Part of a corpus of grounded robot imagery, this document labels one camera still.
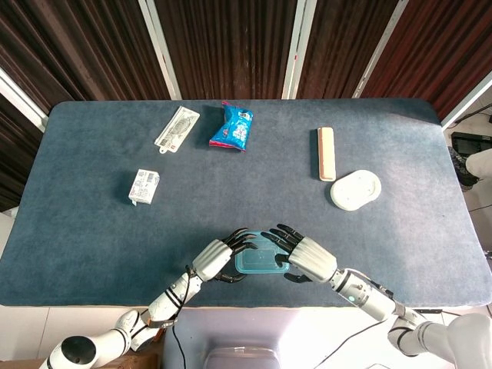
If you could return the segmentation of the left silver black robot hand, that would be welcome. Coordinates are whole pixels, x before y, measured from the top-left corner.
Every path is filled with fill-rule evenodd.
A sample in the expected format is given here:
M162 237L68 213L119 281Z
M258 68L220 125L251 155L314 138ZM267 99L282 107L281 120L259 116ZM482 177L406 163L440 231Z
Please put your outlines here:
M210 280L222 281L229 284L242 281L246 275L237 273L229 275L222 269L234 258L246 249L257 249L252 241L256 234L249 233L247 228L239 228L222 239L213 240L193 261L192 269L203 282Z

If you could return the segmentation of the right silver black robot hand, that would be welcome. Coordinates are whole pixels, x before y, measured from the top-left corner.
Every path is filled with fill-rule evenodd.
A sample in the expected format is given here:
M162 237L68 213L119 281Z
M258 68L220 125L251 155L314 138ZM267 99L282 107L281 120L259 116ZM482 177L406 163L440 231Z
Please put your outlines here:
M337 259L316 241L302 235L285 224L277 224L261 235L278 246L284 253L274 256L278 267L290 264L301 274L285 273L284 277L294 283L309 281L325 284L337 272Z

